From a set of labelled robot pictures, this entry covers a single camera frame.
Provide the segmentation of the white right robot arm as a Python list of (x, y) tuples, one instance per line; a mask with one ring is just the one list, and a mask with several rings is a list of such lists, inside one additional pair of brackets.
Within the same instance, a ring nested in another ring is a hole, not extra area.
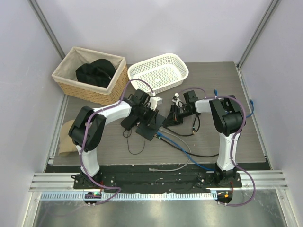
[(234, 95), (205, 97), (199, 99), (194, 90), (183, 94), (185, 103), (180, 101), (179, 93), (172, 99), (174, 103), (163, 128), (180, 125), (185, 117), (211, 113), (215, 129), (219, 133), (218, 159), (214, 166), (214, 182), (220, 187), (236, 178), (235, 154), (240, 133), (246, 124), (246, 113), (241, 102)]

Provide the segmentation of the black network switch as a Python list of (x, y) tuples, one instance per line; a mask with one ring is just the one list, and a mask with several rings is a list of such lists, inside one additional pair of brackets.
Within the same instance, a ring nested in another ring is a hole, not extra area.
[(160, 127), (163, 125), (165, 119), (166, 118), (164, 116), (158, 114), (152, 120), (152, 123), (149, 126), (147, 123), (141, 122), (135, 132), (140, 136), (144, 137), (145, 139), (152, 141)]

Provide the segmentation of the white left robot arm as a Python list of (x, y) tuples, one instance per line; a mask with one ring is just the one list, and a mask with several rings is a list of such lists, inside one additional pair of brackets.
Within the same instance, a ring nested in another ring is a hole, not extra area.
[(89, 188), (95, 189), (101, 182), (97, 174), (100, 170), (97, 146), (101, 142), (104, 127), (123, 119), (122, 125), (127, 130), (137, 124), (153, 129), (157, 106), (161, 103), (162, 98), (155, 94), (150, 96), (138, 89), (135, 94), (123, 97), (114, 104), (95, 109), (88, 106), (81, 108), (69, 130), (69, 136), (80, 155), (81, 171), (86, 174), (84, 183)]

